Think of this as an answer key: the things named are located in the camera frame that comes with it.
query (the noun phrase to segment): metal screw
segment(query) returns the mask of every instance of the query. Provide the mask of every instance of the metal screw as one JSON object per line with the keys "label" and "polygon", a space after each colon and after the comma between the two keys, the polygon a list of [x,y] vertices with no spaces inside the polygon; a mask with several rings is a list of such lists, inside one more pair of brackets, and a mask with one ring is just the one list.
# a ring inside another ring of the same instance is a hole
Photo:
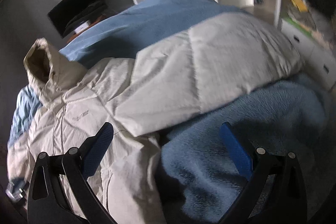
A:
{"label": "metal screw", "polygon": [[69,154],[70,155],[74,155],[74,154],[76,154],[78,152],[78,148],[77,147],[72,147],[72,148],[70,148],[70,150],[69,150]]}
{"label": "metal screw", "polygon": [[293,152],[289,152],[288,153],[288,156],[291,158],[291,159],[295,159],[295,154]]}
{"label": "metal screw", "polygon": [[258,148],[257,148],[257,153],[260,154],[260,155],[263,155],[263,154],[266,153],[266,150],[263,149],[262,147],[258,147]]}
{"label": "metal screw", "polygon": [[47,155],[46,152],[42,152],[42,153],[39,155],[39,158],[40,158],[40,159],[44,159],[46,155]]}

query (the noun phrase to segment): jacket collar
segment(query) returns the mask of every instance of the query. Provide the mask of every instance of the jacket collar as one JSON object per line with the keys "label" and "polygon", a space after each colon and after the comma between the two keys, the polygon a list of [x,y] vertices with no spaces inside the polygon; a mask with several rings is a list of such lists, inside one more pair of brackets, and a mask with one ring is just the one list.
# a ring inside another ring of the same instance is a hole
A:
{"label": "jacket collar", "polygon": [[28,81],[43,105],[76,86],[87,70],[80,63],[69,61],[46,39],[37,39],[28,51],[24,66]]}

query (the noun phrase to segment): light blue fabric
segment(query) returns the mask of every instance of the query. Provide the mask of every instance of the light blue fabric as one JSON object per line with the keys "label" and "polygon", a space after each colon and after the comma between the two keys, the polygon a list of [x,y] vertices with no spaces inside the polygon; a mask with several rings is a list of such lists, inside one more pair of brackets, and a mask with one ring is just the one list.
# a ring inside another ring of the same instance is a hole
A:
{"label": "light blue fabric", "polygon": [[[89,69],[105,57],[135,58],[143,48],[207,18],[239,11],[214,0],[146,0],[98,23],[59,52]],[[29,86],[20,91],[18,102],[8,147],[29,128],[41,106]]]}
{"label": "light blue fabric", "polygon": [[41,106],[42,103],[31,86],[25,86],[20,90],[16,100],[16,110],[13,115],[8,147],[11,147],[23,132],[28,130],[36,111]]}
{"label": "light blue fabric", "polygon": [[[167,223],[218,223],[244,187],[246,179],[239,175],[219,137],[224,122],[255,147],[278,155],[295,152],[305,178],[308,208],[316,210],[311,202],[317,202],[321,187],[326,185],[317,182],[321,174],[310,174],[315,164],[319,166],[315,155],[326,149],[318,143],[330,102],[326,92],[301,74],[173,127],[165,136],[167,143],[156,173]],[[334,178],[330,176],[328,181],[333,184]]]}

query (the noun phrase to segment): drawer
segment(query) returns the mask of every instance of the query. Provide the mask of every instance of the drawer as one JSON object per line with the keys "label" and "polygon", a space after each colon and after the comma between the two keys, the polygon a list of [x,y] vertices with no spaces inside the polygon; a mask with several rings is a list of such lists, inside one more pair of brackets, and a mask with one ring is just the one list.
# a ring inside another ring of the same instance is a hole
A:
{"label": "drawer", "polygon": [[292,45],[304,60],[308,60],[315,47],[314,42],[300,30],[282,20],[281,32],[288,37]]}
{"label": "drawer", "polygon": [[306,60],[306,71],[326,90],[330,90],[336,82],[336,60],[331,52],[316,46]]}

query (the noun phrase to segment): puffer jacket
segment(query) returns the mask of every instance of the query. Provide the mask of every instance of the puffer jacket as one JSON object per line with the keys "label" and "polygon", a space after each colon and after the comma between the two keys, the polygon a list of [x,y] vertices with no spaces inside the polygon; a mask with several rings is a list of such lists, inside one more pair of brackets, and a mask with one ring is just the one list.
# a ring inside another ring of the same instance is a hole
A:
{"label": "puffer jacket", "polygon": [[119,224],[152,224],[165,223],[153,176],[160,156],[153,132],[297,73],[302,62],[272,26],[229,13],[143,49],[136,60],[107,58],[86,70],[38,39],[24,65],[43,106],[9,148],[9,179],[29,181],[40,152],[63,154],[110,122],[113,141],[88,183]]}

